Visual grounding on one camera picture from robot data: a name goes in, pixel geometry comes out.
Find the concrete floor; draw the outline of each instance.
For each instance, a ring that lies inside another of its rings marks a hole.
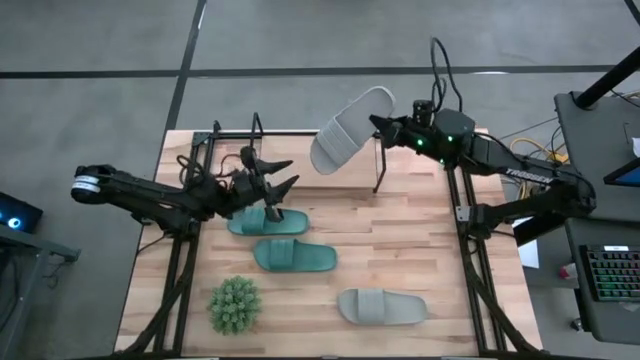
[[[0,0],[0,72],[178,70],[196,3]],[[556,93],[584,89],[601,75],[553,67],[616,63],[635,48],[640,27],[621,0],[209,0],[192,68],[429,66],[432,35],[454,67],[551,66],[554,73],[455,76],[465,112],[504,136],[554,117]],[[259,111],[266,128],[317,128],[373,85],[391,89],[397,114],[405,114],[414,99],[429,96],[431,81],[191,78],[176,127],[209,128],[217,119],[247,128]],[[73,172],[111,163],[152,178],[175,88],[175,78],[0,80],[0,190],[44,209],[40,236],[83,250],[56,289],[42,287],[20,359],[112,351],[140,227],[119,209],[74,203]],[[640,89],[640,77],[619,87],[632,89]],[[447,105],[455,106],[453,93]],[[547,143],[557,126],[519,136]],[[547,350],[637,358],[640,347],[568,329],[577,314],[570,290],[530,290]]]

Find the monitor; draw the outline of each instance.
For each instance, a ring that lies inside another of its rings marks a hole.
[[[607,185],[640,187],[640,158],[604,177]]]

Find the gray slide sandal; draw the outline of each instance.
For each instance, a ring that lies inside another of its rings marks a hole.
[[[383,289],[347,289],[338,296],[338,309],[357,325],[408,325],[427,319],[421,297]]]
[[[311,163],[316,171],[329,175],[346,164],[376,132],[369,116],[390,116],[395,102],[389,90],[376,86],[342,109],[311,144]]]

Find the computer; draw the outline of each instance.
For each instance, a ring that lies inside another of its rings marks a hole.
[[[640,187],[640,159],[634,159],[604,177],[607,185]]]
[[[41,209],[0,192],[0,226],[33,234],[41,217]]]
[[[581,255],[596,301],[640,302],[640,246],[583,245]]]

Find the slide sandal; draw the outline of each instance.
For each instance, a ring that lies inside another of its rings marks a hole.
[[[357,325],[407,325],[427,319],[421,297],[383,289],[347,289],[338,296],[338,309]]]
[[[262,207],[247,207],[244,212],[233,214],[227,222],[227,229],[236,235],[300,235],[309,230],[309,217],[298,210],[278,209],[282,211],[281,222],[267,220]]]
[[[342,109],[311,144],[311,163],[316,171],[329,175],[346,164],[376,132],[369,116],[389,117],[395,102],[389,90],[376,86]]]
[[[296,239],[260,240],[253,256],[261,268],[271,272],[317,272],[336,267],[338,255],[331,246]]]

